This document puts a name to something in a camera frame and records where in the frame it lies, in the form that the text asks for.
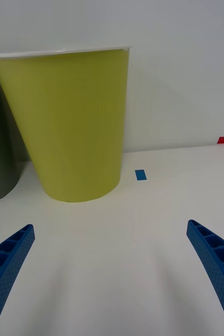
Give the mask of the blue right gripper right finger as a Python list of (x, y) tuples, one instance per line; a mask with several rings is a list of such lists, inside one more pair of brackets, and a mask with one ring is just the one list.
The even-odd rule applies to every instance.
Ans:
[(186, 235), (194, 247), (224, 311), (224, 239), (189, 220)]

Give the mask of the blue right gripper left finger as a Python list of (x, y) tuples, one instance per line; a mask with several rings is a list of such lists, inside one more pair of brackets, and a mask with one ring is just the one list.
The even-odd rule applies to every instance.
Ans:
[(0, 243), (0, 315), (34, 241), (34, 227), (28, 224)]

